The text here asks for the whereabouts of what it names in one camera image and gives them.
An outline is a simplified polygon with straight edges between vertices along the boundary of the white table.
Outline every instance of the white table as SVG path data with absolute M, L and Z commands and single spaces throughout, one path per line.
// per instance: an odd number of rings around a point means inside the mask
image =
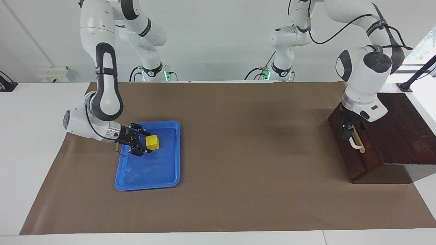
M 83 97 L 89 83 L 20 84 L 0 94 L 0 244 L 278 244 L 278 245 L 434 245 L 436 228 L 376 231 L 281 231 L 160 234 L 78 234 L 18 236 L 65 137 L 65 111 Z M 422 91 L 415 86 L 417 95 Z M 395 91 L 386 85 L 384 91 Z M 436 112 L 408 95 L 436 132 Z M 436 175 L 416 183 L 436 215 Z

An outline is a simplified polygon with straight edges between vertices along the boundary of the electrical outlet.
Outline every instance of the electrical outlet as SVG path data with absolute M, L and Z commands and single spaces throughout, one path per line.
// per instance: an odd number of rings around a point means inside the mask
M 52 67 L 40 69 L 38 73 L 39 82 L 71 82 L 73 74 L 66 67 Z

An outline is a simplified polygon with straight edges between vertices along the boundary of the window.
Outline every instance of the window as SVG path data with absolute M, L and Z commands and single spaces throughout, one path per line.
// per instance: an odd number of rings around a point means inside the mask
M 396 73 L 415 73 L 436 54 L 436 26 L 406 57 Z

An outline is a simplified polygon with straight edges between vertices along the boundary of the white handle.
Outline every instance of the white handle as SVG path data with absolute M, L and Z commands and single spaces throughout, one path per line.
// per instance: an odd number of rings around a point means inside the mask
M 351 147 L 353 147 L 353 148 L 356 149 L 356 150 L 360 150 L 360 149 L 362 149 L 361 146 L 358 146 L 358 145 L 354 142 L 353 137 L 350 137 L 350 144 L 351 144 Z

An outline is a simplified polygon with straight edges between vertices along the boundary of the brown paper mat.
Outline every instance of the brown paper mat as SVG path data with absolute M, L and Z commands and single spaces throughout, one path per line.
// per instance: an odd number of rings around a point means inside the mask
M 120 84 L 118 122 L 181 123 L 180 183 L 117 191 L 115 146 L 68 134 L 21 234 L 436 227 L 413 184 L 349 183 L 327 122 L 344 88 Z

